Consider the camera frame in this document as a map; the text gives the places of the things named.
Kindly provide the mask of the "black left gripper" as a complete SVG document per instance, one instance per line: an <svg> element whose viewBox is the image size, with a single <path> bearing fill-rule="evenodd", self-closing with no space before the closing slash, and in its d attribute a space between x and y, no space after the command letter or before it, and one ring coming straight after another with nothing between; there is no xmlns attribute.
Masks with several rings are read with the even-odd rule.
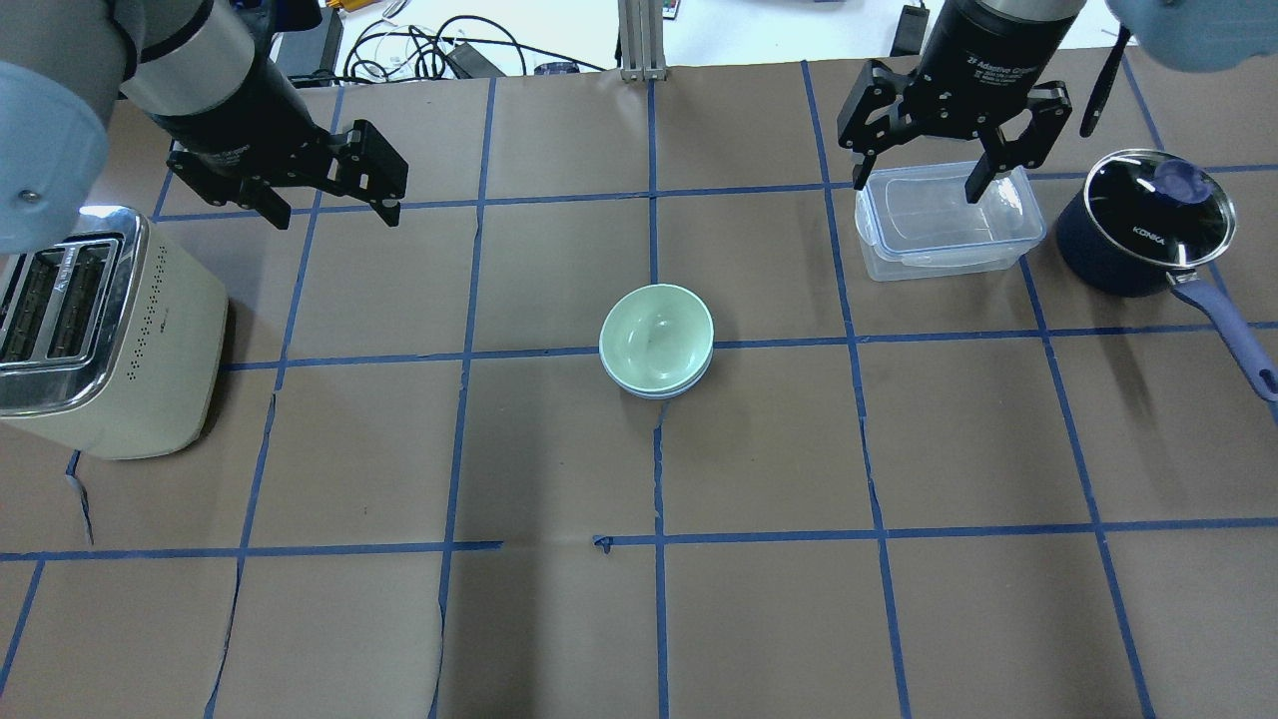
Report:
<svg viewBox="0 0 1278 719"><path fill-rule="evenodd" d="M311 186L360 201L390 229L400 225L409 179L403 155L367 119L328 135L273 61L253 61L213 109L150 117L176 142L167 169L206 204L253 211L288 231L291 206L279 192Z"/></svg>

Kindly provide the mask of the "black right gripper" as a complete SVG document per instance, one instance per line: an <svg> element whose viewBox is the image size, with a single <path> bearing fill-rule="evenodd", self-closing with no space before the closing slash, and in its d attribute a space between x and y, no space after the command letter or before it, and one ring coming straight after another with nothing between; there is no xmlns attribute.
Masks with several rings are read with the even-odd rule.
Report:
<svg viewBox="0 0 1278 719"><path fill-rule="evenodd" d="M996 176L1040 167L1063 132L1072 101L1062 80L1035 86L1059 45L1059 8L1051 1L946 1L912 77L881 60L860 68L837 114L837 143L854 155L861 192L886 149L920 135L973 138L982 158L964 183L976 204ZM1002 123L1025 109L1013 140Z"/></svg>

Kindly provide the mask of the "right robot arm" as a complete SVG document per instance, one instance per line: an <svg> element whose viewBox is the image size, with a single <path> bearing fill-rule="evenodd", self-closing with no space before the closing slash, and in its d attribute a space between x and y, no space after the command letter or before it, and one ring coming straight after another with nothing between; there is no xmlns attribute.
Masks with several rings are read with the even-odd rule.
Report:
<svg viewBox="0 0 1278 719"><path fill-rule="evenodd" d="M1273 1L1108 1L1112 47L1082 109L1080 135L1091 135L1130 46L1169 70L1217 73L1272 56ZM866 190L877 160L918 138L976 142L982 155L964 178L976 202L996 178L1040 167L1056 146L1074 101L1066 83L1044 72L1082 15L1082 1L921 3L901 17L907 72L886 61L860 68L836 132L852 155L851 186Z"/></svg>

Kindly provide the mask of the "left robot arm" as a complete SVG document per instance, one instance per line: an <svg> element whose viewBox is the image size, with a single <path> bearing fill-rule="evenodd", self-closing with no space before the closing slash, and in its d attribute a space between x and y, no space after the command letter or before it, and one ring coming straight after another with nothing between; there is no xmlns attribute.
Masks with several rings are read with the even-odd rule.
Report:
<svg viewBox="0 0 1278 719"><path fill-rule="evenodd" d="M316 123L271 59L273 34L320 26L317 1L5 1L1 246L50 249L109 163L128 100L173 138L167 169L210 206L291 223L282 188L360 201L400 223L409 163L374 124Z"/></svg>

